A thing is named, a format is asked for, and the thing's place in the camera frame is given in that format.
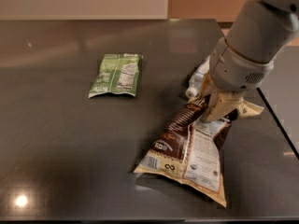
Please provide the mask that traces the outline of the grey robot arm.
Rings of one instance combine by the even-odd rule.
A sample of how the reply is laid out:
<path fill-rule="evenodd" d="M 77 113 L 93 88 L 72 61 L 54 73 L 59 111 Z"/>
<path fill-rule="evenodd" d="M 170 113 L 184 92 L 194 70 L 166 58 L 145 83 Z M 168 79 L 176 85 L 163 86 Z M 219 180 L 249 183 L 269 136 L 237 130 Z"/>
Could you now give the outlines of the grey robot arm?
<path fill-rule="evenodd" d="M 209 57 L 200 95 L 209 102 L 202 121 L 221 119 L 233 111 L 241 119 L 263 109 L 244 99 L 261 86 L 282 48 L 299 33 L 299 0 L 249 0 L 228 34 Z"/>

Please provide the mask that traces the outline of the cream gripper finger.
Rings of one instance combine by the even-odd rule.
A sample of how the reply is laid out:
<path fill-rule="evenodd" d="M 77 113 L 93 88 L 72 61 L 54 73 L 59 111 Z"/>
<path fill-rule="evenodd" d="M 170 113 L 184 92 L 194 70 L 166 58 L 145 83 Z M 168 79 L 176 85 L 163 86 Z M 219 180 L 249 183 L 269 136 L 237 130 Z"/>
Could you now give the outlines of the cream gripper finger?
<path fill-rule="evenodd" d="M 201 121 L 211 122 L 222 119 L 244 101 L 244 94 L 243 91 L 213 91 Z"/>
<path fill-rule="evenodd" d="M 209 73 L 205 73 L 199 91 L 200 97 L 206 97 L 215 91 L 214 82 Z"/>

